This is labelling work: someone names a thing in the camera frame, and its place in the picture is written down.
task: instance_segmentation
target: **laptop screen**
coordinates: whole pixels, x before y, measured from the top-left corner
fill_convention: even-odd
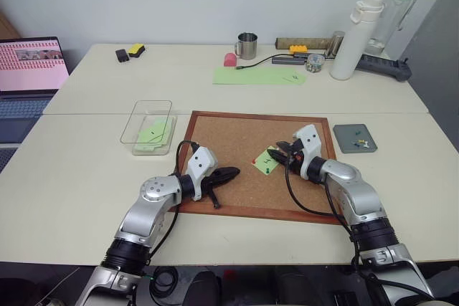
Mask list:
[[[56,37],[0,41],[0,92],[57,90],[68,76]]]

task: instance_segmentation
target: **green paper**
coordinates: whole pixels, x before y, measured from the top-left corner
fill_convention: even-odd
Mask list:
[[[302,85],[306,76],[292,67],[251,67],[236,70],[218,67],[214,71],[214,84],[240,85]]]
[[[171,135],[172,118],[156,119],[152,126],[138,133],[136,150],[153,151],[157,147],[167,144]]]
[[[268,150],[275,150],[275,148],[270,146],[268,147]],[[264,150],[263,153],[261,153],[258,158],[255,159],[255,164],[252,162],[252,165],[267,176],[273,172],[279,163],[271,158],[267,150]]]

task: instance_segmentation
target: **laptop keyboard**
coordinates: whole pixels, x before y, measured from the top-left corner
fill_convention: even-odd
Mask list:
[[[7,165],[17,148],[0,148],[0,173]]]
[[[38,118],[49,100],[15,100],[0,102],[2,118]]]

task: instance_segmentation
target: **cork board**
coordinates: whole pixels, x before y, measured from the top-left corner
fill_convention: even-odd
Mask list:
[[[288,193],[282,165],[268,176],[252,165],[252,160],[269,145],[276,147],[275,143],[281,140],[291,142],[293,133],[308,124],[316,126],[322,141],[322,157],[336,158],[326,118],[194,111],[185,139],[212,149],[220,167],[235,166],[241,172],[229,183],[215,188],[222,205],[220,209],[214,209],[210,199],[204,197],[198,202],[185,201],[180,212],[337,224],[333,217],[317,216],[298,208]],[[179,157],[181,170],[191,156],[191,150],[185,150],[187,146],[182,148]],[[317,211],[331,212],[322,186],[292,173],[290,183],[302,204]]]

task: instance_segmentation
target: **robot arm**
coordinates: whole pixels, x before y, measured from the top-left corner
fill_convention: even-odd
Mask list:
[[[194,154],[183,176],[153,177],[142,184],[137,201],[125,215],[104,260],[94,269],[76,306],[83,306],[95,289],[125,296],[133,294],[143,276],[143,268],[150,262],[150,251],[166,212],[182,199],[198,201],[203,193],[213,196],[211,186],[225,183],[239,173],[237,168],[216,171],[218,161],[213,152],[197,144],[192,147]]]
[[[412,260],[406,246],[398,242],[384,207],[372,186],[361,178],[360,171],[333,159],[321,158],[321,141],[314,125],[307,125],[293,134],[290,145],[279,142],[278,146],[288,152],[285,157],[278,150],[268,150],[277,161],[302,178],[323,183],[341,208],[350,227],[351,240],[364,266],[372,272],[373,281],[366,275],[367,287],[378,305],[395,305],[401,299],[412,298],[419,302],[419,295],[412,290],[395,287],[398,284],[414,287],[432,296],[428,284]]]

